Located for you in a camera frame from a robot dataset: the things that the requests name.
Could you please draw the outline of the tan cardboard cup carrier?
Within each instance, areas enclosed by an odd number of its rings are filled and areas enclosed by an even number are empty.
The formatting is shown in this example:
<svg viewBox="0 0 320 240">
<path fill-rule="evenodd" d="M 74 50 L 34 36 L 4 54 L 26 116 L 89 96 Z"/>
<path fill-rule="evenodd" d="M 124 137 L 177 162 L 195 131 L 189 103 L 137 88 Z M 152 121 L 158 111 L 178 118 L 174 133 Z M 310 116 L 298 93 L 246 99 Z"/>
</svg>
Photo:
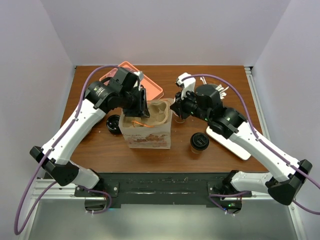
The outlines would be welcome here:
<svg viewBox="0 0 320 240">
<path fill-rule="evenodd" d="M 123 128 L 155 128 L 169 122 L 171 101 L 168 99 L 152 100 L 147 103 L 149 117 L 122 116 Z"/>
</svg>

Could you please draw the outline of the cream bear paper bag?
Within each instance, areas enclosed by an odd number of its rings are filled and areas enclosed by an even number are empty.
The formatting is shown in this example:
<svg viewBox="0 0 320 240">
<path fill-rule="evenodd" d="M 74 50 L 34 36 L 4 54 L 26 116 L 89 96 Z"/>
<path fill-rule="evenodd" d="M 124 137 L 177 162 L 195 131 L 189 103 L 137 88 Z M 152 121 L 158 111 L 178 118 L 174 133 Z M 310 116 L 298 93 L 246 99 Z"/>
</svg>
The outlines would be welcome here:
<svg viewBox="0 0 320 240">
<path fill-rule="evenodd" d="M 170 100 L 173 104 L 172 98 L 161 98 Z M 173 111 L 169 107 L 170 118 L 169 121 L 163 125 L 153 128 L 137 127 L 126 128 L 121 127 L 121 120 L 124 113 L 120 114 L 119 128 L 122 136 L 128 147 L 131 149 L 170 149 L 171 148 L 171 124 Z"/>
</svg>

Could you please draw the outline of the black plastic cup lid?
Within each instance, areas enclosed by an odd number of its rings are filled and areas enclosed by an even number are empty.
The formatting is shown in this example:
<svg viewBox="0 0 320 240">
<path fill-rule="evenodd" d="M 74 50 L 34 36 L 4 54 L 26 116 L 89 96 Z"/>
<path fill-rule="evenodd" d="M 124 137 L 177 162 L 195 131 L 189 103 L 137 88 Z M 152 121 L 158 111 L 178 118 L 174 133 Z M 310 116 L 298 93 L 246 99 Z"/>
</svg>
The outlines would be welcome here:
<svg viewBox="0 0 320 240">
<path fill-rule="evenodd" d="M 210 140 L 205 133 L 196 132 L 190 138 L 190 145 L 197 149 L 207 149 L 210 144 Z"/>
</svg>

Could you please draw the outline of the brown paper coffee cup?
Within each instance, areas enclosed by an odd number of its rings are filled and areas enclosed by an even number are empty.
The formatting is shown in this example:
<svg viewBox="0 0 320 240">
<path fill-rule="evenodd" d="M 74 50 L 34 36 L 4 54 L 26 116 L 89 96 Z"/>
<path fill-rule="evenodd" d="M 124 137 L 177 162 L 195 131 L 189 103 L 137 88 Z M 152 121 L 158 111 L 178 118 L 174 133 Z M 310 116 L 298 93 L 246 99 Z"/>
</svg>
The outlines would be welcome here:
<svg viewBox="0 0 320 240">
<path fill-rule="evenodd" d="M 206 150 L 206 148 L 204 149 L 198 149 L 198 148 L 194 148 L 194 147 L 190 147 L 191 151 L 195 154 L 201 154 L 204 150 Z"/>
</svg>

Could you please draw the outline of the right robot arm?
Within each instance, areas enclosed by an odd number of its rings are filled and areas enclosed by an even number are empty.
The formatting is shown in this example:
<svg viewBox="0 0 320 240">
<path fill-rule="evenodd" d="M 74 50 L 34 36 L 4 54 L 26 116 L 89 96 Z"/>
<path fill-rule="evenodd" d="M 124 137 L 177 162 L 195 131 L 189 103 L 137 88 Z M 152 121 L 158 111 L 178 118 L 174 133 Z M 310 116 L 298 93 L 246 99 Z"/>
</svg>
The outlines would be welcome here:
<svg viewBox="0 0 320 240">
<path fill-rule="evenodd" d="M 288 156 L 251 128 L 241 113 L 223 105 L 215 85 L 194 87 L 179 83 L 178 87 L 182 90 L 176 93 L 171 110 L 183 120 L 193 116 L 207 122 L 214 133 L 242 147 L 268 169 L 267 173 L 232 170 L 222 182 L 223 192 L 230 197 L 244 191 L 266 193 L 278 203 L 290 205 L 312 164 Z"/>
</svg>

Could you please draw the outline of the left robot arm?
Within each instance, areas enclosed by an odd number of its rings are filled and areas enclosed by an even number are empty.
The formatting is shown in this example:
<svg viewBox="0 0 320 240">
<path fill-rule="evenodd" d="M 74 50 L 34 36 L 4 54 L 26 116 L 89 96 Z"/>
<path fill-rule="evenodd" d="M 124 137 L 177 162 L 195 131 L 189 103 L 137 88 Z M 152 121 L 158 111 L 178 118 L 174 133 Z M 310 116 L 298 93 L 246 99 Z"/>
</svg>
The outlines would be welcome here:
<svg viewBox="0 0 320 240">
<path fill-rule="evenodd" d="M 86 82 L 78 105 L 59 131 L 43 146 L 34 146 L 30 155 L 60 186 L 75 184 L 85 187 L 92 196 L 104 190 L 102 178 L 92 169 L 71 161 L 79 143 L 107 113 L 116 108 L 128 117 L 148 118 L 147 90 L 141 71 L 117 67 L 107 84 Z"/>
</svg>

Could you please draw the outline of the stack of paper cups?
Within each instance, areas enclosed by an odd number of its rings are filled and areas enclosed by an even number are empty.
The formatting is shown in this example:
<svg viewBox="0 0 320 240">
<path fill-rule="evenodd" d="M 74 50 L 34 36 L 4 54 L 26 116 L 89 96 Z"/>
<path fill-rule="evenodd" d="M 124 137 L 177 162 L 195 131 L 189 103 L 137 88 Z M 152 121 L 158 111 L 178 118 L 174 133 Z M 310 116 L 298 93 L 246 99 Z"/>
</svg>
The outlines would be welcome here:
<svg viewBox="0 0 320 240">
<path fill-rule="evenodd" d="M 179 124 L 182 124 L 182 123 L 184 123 L 186 120 L 185 119 L 182 119 L 178 114 L 176 114 L 175 112 L 174 112 L 174 120 L 175 120 L 175 122 L 177 122 L 177 123 L 179 123 Z"/>
</svg>

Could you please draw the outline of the salmon pink tray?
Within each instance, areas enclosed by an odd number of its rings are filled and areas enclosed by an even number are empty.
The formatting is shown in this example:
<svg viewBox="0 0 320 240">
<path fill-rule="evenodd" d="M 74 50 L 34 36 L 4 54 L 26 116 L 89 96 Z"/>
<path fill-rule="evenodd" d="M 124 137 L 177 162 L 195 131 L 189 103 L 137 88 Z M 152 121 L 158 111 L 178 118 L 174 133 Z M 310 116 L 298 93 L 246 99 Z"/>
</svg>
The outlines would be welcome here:
<svg viewBox="0 0 320 240">
<path fill-rule="evenodd" d="M 140 70 L 132 65 L 128 61 L 124 61 L 121 64 L 118 65 L 119 67 L 123 67 L 131 72 L 139 72 Z M 108 77 L 113 77 L 116 73 L 117 69 L 113 68 L 109 72 L 107 72 L 105 75 L 103 75 L 99 81 L 103 82 Z M 148 101 L 151 100 L 158 100 L 163 97 L 164 91 L 163 89 L 155 83 L 153 80 L 151 80 L 145 73 L 143 73 L 143 79 L 141 81 L 141 85 L 146 89 L 146 98 Z"/>
</svg>

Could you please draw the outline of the stack of black lids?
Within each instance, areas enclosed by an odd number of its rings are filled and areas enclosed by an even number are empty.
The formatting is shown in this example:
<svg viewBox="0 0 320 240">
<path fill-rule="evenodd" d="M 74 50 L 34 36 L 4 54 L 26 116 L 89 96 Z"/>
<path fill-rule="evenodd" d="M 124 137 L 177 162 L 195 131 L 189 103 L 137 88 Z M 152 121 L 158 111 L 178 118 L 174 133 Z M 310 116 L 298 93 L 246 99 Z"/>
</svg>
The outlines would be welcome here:
<svg viewBox="0 0 320 240">
<path fill-rule="evenodd" d="M 120 121 L 120 115 L 118 114 L 113 114 L 107 118 L 106 127 L 111 134 L 114 134 L 114 135 L 121 134 L 119 121 Z"/>
</svg>

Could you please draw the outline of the grey straw holder cup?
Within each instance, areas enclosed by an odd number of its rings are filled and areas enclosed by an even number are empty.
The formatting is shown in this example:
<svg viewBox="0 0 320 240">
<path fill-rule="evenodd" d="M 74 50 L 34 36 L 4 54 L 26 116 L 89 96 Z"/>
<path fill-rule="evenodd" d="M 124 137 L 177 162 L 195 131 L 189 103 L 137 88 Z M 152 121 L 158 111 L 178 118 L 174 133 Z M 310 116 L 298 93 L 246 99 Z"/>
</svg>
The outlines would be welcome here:
<svg viewBox="0 0 320 240">
<path fill-rule="evenodd" d="M 216 85 L 216 84 L 210 83 L 209 85 L 212 86 L 214 89 L 216 89 L 216 87 L 219 86 L 219 85 L 221 85 L 221 84 Z"/>
</svg>

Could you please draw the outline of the white rectangular tray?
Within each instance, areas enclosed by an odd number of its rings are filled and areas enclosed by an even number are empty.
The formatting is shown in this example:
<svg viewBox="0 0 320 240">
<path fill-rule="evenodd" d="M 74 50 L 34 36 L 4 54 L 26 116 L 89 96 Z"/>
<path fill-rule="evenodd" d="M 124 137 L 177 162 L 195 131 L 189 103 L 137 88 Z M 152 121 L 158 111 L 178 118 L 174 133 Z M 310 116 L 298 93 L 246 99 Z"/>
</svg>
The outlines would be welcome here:
<svg viewBox="0 0 320 240">
<path fill-rule="evenodd" d="M 225 147 L 227 150 L 232 152 L 241 160 L 246 161 L 251 157 L 251 154 L 248 151 L 246 151 L 244 148 L 242 148 L 241 146 L 237 145 L 236 143 L 232 142 L 229 139 L 225 139 L 222 135 L 219 135 L 213 132 L 213 130 L 210 129 L 209 126 L 206 128 L 205 132 L 209 137 L 211 137 L 213 140 L 215 140 L 220 145 Z"/>
</svg>

